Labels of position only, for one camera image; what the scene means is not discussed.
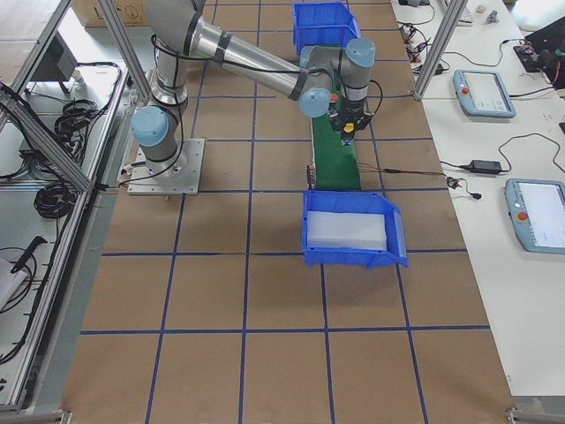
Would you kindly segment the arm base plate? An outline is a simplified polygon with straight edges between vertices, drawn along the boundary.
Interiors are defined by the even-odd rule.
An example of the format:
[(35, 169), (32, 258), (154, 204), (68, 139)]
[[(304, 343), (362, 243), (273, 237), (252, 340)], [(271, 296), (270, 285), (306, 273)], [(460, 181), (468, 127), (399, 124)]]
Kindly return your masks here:
[(195, 195), (199, 193), (205, 140), (176, 139), (176, 142), (182, 147), (181, 153), (173, 155), (163, 163), (148, 161), (142, 148), (138, 148), (136, 161), (142, 164), (132, 169), (132, 182), (127, 187), (128, 194)]

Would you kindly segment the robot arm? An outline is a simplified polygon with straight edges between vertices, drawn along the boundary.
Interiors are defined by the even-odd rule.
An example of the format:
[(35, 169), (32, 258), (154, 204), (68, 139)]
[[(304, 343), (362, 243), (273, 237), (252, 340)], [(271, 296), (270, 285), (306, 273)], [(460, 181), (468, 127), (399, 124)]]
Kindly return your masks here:
[(310, 44), (293, 64), (207, 22), (201, 1), (143, 3), (156, 50), (153, 100), (132, 119), (132, 133), (158, 182), (181, 175), (188, 159), (175, 136), (188, 100), (185, 67), (208, 62), (296, 102), (309, 118), (327, 116), (334, 132), (351, 142), (373, 119), (365, 107), (376, 47), (366, 38), (343, 46)]

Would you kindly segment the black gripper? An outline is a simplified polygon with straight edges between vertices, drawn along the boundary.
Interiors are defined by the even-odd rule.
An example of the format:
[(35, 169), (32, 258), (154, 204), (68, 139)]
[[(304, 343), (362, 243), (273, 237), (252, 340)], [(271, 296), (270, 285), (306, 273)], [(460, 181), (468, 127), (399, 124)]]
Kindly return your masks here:
[(365, 101), (340, 99), (331, 102), (328, 108), (329, 123), (334, 132), (355, 133), (364, 130), (374, 113), (365, 110)]

